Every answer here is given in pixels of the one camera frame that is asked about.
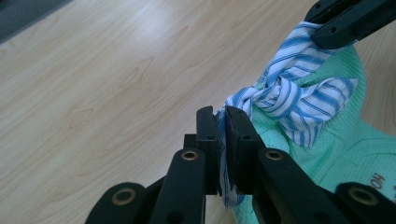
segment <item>cloth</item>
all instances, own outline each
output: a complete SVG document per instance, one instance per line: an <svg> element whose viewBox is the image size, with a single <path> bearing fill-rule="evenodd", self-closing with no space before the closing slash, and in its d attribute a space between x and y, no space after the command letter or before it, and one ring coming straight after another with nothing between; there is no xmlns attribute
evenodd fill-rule
<svg viewBox="0 0 396 224"><path fill-rule="evenodd" d="M301 22L288 35L258 82L230 96L225 105L243 109L252 118L257 106L295 144L312 147L326 121L341 111L358 85L356 78L326 77L298 85L300 79L314 73L327 59L342 49L320 49L310 35L320 25ZM220 186L224 204L234 207L243 200L228 181L224 107L219 110L221 133Z"/></svg>
<svg viewBox="0 0 396 224"><path fill-rule="evenodd" d="M343 111L326 123L312 147L292 142L275 120L253 106L252 122L256 131L268 147L289 152L317 185L334 192L340 183L358 182L372 186L396 202L396 138L361 120L365 77L353 47L333 55L316 72L295 83L311 85L328 77L357 78L359 85ZM238 223L258 223L251 196L246 196L234 211Z"/></svg>

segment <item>wood grain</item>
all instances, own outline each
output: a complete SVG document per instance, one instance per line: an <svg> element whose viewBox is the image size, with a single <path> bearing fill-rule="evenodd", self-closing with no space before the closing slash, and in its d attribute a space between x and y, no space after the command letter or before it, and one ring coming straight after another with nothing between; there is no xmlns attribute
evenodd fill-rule
<svg viewBox="0 0 396 224"><path fill-rule="evenodd" d="M0 223L83 223L108 188L165 175L196 110L254 83L314 3L73 1L1 45ZM357 44L362 117L392 135L395 34Z"/></svg>

